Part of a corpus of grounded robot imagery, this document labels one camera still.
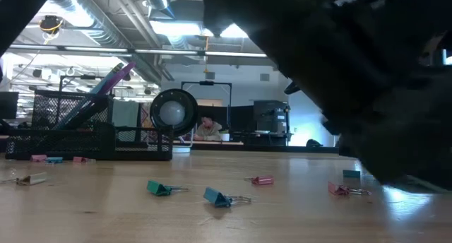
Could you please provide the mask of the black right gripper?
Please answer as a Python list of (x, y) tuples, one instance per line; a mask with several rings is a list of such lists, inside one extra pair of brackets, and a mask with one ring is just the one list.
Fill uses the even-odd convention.
[(374, 121), (354, 121), (340, 137), (381, 183), (411, 176), (451, 189), (451, 74), (421, 75), (382, 95)]

